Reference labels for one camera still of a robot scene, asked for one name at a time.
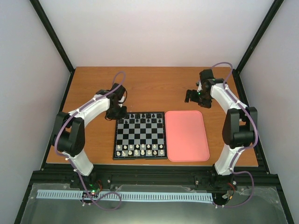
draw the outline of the pink mat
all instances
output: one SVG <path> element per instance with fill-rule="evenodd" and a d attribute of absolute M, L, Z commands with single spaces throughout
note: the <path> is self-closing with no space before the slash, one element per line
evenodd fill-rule
<path fill-rule="evenodd" d="M 207 161 L 210 157 L 202 114 L 199 111 L 165 113 L 168 159 L 172 162 Z"/>

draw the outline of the wooden table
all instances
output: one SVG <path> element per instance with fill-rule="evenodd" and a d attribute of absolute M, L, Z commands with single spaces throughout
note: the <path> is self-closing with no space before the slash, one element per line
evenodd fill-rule
<path fill-rule="evenodd" d="M 85 152 L 93 164 L 129 165 L 172 165 L 172 166 L 211 166 L 219 158 L 224 142 L 222 127 L 225 112 L 213 100 L 212 108 L 206 109 L 197 103 L 185 103 L 188 89 L 196 89 L 199 72 L 204 67 L 77 67 L 63 111 L 68 112 L 90 100 L 100 89 L 110 89 L 112 79 L 118 71 L 127 74 L 124 87 L 128 90 L 125 105 L 128 112 L 153 112 L 175 110 L 198 110 L 203 114 L 210 158 L 204 162 L 171 162 L 170 160 L 117 160 L 112 159 L 114 147 L 115 121 L 104 119 L 105 113 L 95 118 L 85 130 Z M 225 78 L 229 68 L 217 67 L 215 77 Z M 233 78 L 228 81 L 232 92 L 237 95 Z M 64 158 L 50 149 L 47 163 L 66 163 Z M 253 149 L 245 151 L 237 166 L 257 166 Z"/>

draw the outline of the chessboard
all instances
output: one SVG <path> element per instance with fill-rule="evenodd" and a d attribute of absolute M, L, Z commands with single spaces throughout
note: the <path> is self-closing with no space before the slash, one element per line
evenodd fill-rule
<path fill-rule="evenodd" d="M 128 112 L 116 121 L 114 160 L 167 159 L 164 112 Z"/>

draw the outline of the wall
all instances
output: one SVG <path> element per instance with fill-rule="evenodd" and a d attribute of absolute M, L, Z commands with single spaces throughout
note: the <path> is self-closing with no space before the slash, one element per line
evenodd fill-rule
<path fill-rule="evenodd" d="M 273 0 L 41 0 L 75 66 L 237 66 Z"/>
<path fill-rule="evenodd" d="M 259 134 L 295 223 L 299 223 L 299 2 L 284 1 L 242 72 Z"/>
<path fill-rule="evenodd" d="M 68 71 L 28 0 L 0 1 L 0 217 L 15 220 L 40 169 Z"/>

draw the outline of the white perforated rail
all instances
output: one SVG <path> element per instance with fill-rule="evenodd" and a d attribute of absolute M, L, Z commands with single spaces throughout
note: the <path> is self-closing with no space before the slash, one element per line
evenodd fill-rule
<path fill-rule="evenodd" d="M 82 199 L 84 191 L 76 190 L 38 190 L 37 197 L 41 199 Z M 211 193 L 155 193 L 155 192 L 118 192 L 121 200 L 125 202 L 200 202 L 211 203 Z M 104 201 L 118 201 L 119 198 L 115 194 L 104 197 Z"/>

